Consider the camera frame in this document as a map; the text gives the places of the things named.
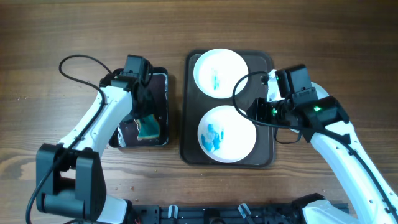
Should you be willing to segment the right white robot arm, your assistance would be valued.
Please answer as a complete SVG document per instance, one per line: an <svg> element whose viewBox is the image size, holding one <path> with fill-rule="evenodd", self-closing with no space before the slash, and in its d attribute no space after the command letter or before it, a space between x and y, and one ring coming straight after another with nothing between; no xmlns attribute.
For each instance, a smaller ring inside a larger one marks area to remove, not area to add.
<svg viewBox="0 0 398 224"><path fill-rule="evenodd" d="M331 167L360 223L397 223L397 195L366 154L334 97L272 102L257 98L246 114L254 124L298 131Z"/></svg>

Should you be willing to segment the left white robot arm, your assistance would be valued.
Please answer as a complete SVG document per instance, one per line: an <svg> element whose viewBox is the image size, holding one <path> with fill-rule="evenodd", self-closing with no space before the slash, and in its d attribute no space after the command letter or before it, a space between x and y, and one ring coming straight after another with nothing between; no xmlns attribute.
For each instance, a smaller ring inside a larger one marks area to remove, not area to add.
<svg viewBox="0 0 398 224"><path fill-rule="evenodd" d="M27 205L51 213L93 223L126 223L131 202L106 193L101 156L125 117L142 108L139 98L148 83L138 78L108 74L97 99L84 117L56 145L43 144L36 154L36 189Z"/></svg>

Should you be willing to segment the green yellow sponge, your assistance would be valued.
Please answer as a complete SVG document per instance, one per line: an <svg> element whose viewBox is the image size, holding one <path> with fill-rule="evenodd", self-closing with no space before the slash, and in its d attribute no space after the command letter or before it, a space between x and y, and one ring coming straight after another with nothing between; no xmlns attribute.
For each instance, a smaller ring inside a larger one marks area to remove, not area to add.
<svg viewBox="0 0 398 224"><path fill-rule="evenodd" d="M160 136L160 124L153 114L136 121L139 140L154 139Z"/></svg>

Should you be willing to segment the small black water tray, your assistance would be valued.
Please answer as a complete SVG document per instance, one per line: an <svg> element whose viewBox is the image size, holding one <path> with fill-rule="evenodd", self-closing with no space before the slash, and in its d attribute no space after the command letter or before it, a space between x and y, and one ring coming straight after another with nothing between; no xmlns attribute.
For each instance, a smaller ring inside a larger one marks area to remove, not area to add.
<svg viewBox="0 0 398 224"><path fill-rule="evenodd" d="M152 94L150 101L154 114L150 118L159 125L159 135L140 137L145 134L144 122L126 116L116 128L108 144L111 147L152 147L164 146L169 143L169 93L168 71L163 67L154 68L154 76L147 89Z"/></svg>

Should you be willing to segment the large dark serving tray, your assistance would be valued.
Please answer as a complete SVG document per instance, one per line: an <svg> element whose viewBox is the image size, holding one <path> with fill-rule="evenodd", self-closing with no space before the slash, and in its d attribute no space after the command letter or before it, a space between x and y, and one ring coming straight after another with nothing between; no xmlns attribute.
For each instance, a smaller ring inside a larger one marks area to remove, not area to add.
<svg viewBox="0 0 398 224"><path fill-rule="evenodd" d="M180 128L180 157L193 166L221 166L240 169L266 169L275 158L274 129L265 126L255 126L256 143L253 150L238 162L222 163L211 159L200 147L197 138L198 125L209 110L221 105L233 106L231 99L216 99L207 96L195 84L193 69L197 60L208 49L192 50L186 57L185 80ZM234 50L248 66L249 72L266 71L274 68L269 54L260 50ZM236 102L243 112L259 97L266 97L267 88L261 83L261 76L250 77L241 93L236 95Z"/></svg>

